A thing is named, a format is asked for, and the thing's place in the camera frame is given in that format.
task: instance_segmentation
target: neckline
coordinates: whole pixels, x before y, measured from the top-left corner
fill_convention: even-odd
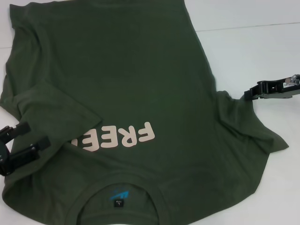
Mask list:
[[[151,197],[153,204],[157,211],[159,225],[171,225],[170,217],[169,217],[169,209],[164,201],[164,197],[158,187],[149,183],[148,180],[130,173],[110,173],[105,177],[97,180],[94,184],[87,187],[82,191],[80,196],[75,200],[72,204],[66,219],[65,225],[77,225],[77,218],[79,216],[80,211],[83,209],[87,201],[99,192],[101,189],[118,183],[128,183],[132,185],[136,185],[140,188],[143,188]],[[111,224],[111,222],[115,222],[114,218],[111,221],[106,220],[107,224]],[[133,221],[134,224],[140,224],[140,220],[137,218],[136,221]]]

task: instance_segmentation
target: t-shirt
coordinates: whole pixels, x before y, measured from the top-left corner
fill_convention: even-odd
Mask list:
[[[287,144],[251,101],[217,92],[184,0],[10,6],[0,105],[51,147],[5,203],[49,225],[187,225],[258,187]]]

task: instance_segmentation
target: white background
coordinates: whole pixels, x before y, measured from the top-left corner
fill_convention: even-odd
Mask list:
[[[9,4],[29,2],[0,1],[1,82],[14,35]],[[186,0],[186,5],[218,90],[240,98],[257,81],[300,74],[299,1]],[[254,105],[263,124],[282,136],[290,148],[270,155],[254,195],[193,225],[300,225],[300,95],[285,100],[260,99]],[[17,121],[0,108],[0,128],[15,124]],[[3,186],[1,177],[0,190]],[[1,225],[39,224],[14,212],[2,199],[0,221]]]

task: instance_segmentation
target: black clamp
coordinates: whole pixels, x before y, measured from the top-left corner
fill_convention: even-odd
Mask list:
[[[277,80],[260,81],[250,90],[245,91],[246,101],[258,98],[292,98],[293,95],[300,94],[300,75]]]
[[[17,136],[24,135],[28,132],[30,132],[28,123],[18,124],[16,128],[7,126],[0,130],[0,175],[8,176],[13,173],[15,169],[39,159],[38,151],[44,150],[51,145],[48,137],[45,137],[22,151],[10,154],[6,144]]]

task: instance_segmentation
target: white table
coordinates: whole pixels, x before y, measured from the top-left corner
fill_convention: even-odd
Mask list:
[[[29,2],[0,1],[2,81],[14,35],[8,17],[9,4]],[[240,98],[257,81],[300,74],[299,1],[186,0],[186,5],[218,90]],[[290,148],[270,155],[254,195],[194,225],[300,225],[300,95],[285,100],[256,100],[254,105],[263,124],[282,136]],[[15,124],[17,121],[0,108],[0,128]],[[3,186],[1,177],[0,190]],[[39,224],[14,212],[2,199],[0,221],[3,225]]]

